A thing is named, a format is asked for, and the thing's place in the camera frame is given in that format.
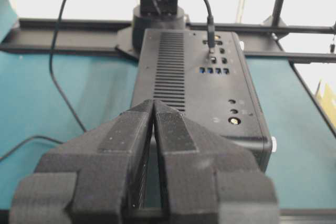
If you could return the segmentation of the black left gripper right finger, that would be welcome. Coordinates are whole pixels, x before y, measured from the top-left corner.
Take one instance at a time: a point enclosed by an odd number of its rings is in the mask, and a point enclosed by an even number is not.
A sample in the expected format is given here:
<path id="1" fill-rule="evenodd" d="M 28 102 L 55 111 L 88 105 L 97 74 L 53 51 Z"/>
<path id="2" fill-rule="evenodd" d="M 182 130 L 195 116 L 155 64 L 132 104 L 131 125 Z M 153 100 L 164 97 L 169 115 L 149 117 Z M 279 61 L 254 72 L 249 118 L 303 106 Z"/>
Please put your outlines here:
<path id="1" fill-rule="evenodd" d="M 251 151 L 154 103 L 161 201 L 170 223 L 278 223 L 274 184 Z"/>

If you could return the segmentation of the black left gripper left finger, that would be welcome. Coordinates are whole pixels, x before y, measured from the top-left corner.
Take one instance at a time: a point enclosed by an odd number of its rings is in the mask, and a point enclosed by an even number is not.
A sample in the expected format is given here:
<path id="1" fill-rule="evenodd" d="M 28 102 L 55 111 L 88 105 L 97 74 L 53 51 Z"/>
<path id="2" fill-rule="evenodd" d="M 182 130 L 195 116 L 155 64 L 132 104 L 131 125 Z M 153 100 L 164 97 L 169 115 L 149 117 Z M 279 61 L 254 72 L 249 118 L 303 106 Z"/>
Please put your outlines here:
<path id="1" fill-rule="evenodd" d="M 144 204 L 153 126 L 145 100 L 45 153 L 22 179 L 10 223 L 121 223 Z"/>

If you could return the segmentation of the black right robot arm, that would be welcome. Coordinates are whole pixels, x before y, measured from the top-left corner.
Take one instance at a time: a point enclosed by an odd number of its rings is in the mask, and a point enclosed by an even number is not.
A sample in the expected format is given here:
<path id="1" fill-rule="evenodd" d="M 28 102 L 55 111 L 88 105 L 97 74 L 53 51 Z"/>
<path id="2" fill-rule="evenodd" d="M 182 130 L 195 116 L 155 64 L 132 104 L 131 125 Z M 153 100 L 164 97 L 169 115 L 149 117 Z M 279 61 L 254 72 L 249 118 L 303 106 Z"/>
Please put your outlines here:
<path id="1" fill-rule="evenodd" d="M 246 58 L 234 32 L 186 28 L 178 0 L 140 0 L 130 42 L 138 58 L 132 105 L 154 103 L 145 145 L 148 212 L 163 223 L 278 223 L 265 175 L 272 142 Z"/>

